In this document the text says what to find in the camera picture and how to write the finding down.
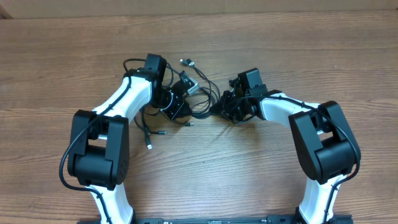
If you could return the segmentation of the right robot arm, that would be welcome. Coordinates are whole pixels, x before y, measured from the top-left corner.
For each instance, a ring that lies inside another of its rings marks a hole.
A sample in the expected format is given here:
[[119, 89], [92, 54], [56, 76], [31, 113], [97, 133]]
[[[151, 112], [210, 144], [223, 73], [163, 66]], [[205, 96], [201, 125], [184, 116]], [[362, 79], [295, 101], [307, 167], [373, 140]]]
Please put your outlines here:
[[279, 90], [268, 90], [253, 68], [230, 80], [210, 112], [234, 124], [258, 117], [289, 128], [299, 164], [307, 176], [305, 192], [292, 215], [268, 215], [266, 223], [352, 223], [336, 215], [340, 185], [359, 171], [360, 149], [339, 104], [306, 103]]

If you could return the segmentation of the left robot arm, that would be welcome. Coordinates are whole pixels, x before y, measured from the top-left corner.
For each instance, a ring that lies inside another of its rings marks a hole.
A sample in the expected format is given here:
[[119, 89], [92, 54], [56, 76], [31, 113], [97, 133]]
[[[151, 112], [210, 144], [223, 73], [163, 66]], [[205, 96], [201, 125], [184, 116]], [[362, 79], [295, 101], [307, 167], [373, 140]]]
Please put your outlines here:
[[198, 82], [186, 72], [176, 83], [163, 86], [171, 69], [160, 55], [148, 54], [143, 66], [127, 68], [121, 86], [102, 105], [79, 110], [72, 120], [70, 144], [59, 165], [62, 184], [90, 192], [100, 212], [98, 223], [135, 223], [124, 180], [129, 170], [129, 125], [147, 105], [175, 119], [185, 106], [183, 96], [198, 90]]

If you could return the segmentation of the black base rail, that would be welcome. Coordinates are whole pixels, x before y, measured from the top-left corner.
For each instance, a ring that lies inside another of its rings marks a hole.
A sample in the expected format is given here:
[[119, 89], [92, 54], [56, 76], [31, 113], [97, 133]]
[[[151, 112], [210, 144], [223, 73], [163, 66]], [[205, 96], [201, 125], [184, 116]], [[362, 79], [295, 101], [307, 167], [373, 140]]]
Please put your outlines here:
[[[100, 220], [77, 222], [79, 224], [100, 224]], [[220, 218], [218, 220], [212, 219], [174, 219], [164, 220], [162, 218], [141, 218], [136, 219], [132, 223], [139, 224], [296, 224], [304, 223], [299, 221], [295, 215], [268, 215], [263, 218]], [[327, 223], [332, 224], [353, 224], [354, 221], [351, 215], [336, 215]]]

